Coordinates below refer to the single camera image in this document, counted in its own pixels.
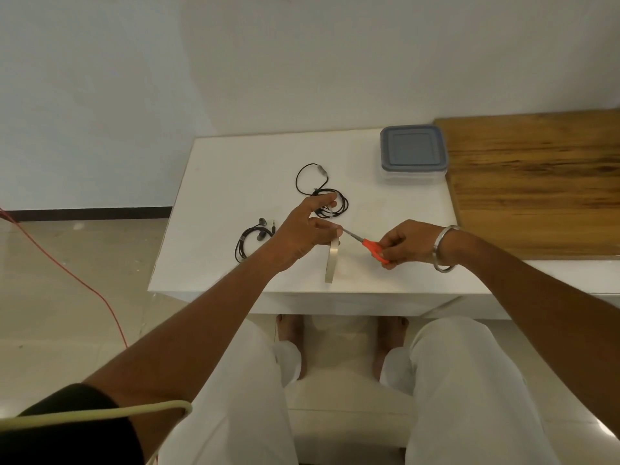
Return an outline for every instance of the tape roll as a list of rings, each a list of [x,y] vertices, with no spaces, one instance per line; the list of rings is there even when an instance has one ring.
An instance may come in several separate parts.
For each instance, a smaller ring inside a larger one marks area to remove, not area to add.
[[[327,268],[325,268],[325,282],[331,284],[334,281],[336,263],[338,261],[338,245],[340,240],[336,237],[329,246],[329,256],[327,257]]]

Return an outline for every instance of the forearm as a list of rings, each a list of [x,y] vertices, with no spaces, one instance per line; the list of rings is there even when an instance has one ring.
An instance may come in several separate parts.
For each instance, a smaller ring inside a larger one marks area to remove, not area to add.
[[[449,232],[440,250],[491,290],[562,381],[620,436],[620,310],[468,233]]]
[[[85,383],[108,394],[120,406],[192,401],[278,271],[265,249],[254,253]],[[181,415],[181,410],[170,410],[131,418],[145,457],[157,449]]]

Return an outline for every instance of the bare foot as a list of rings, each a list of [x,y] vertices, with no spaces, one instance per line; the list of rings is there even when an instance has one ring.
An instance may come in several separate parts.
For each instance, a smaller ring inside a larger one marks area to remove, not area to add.
[[[278,339],[290,341],[297,346],[301,353],[301,370],[297,380],[306,376],[306,350],[304,349],[304,315],[278,315]]]
[[[373,375],[379,381],[387,353],[405,344],[409,320],[400,316],[377,317],[377,348],[373,360]]]

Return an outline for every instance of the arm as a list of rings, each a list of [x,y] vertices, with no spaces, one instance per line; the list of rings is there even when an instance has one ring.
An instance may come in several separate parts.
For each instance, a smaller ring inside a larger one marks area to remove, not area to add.
[[[383,265],[431,262],[441,227],[407,220],[379,242]],[[438,254],[491,290],[566,386],[620,437],[620,310],[540,272],[464,231],[449,231]]]
[[[120,407],[192,401],[268,281],[315,244],[329,244],[337,233],[342,234],[331,222],[308,218],[315,209],[335,205],[335,198],[333,193],[306,198],[252,256],[84,383],[106,393]],[[145,460],[182,413],[167,410],[130,418]]]

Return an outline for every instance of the plastic container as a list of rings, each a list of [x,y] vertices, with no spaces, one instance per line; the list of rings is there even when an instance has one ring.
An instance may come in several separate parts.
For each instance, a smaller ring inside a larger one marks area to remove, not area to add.
[[[434,183],[447,171],[448,153],[438,127],[391,126],[381,131],[381,174],[385,179]]]

